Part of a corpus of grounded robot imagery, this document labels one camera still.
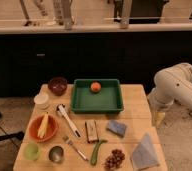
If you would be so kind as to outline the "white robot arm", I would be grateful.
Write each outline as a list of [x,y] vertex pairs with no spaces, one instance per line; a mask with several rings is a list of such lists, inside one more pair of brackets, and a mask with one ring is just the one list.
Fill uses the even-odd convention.
[[175,100],[192,111],[192,65],[179,63],[158,71],[155,87],[147,96],[152,114],[152,125],[158,127]]

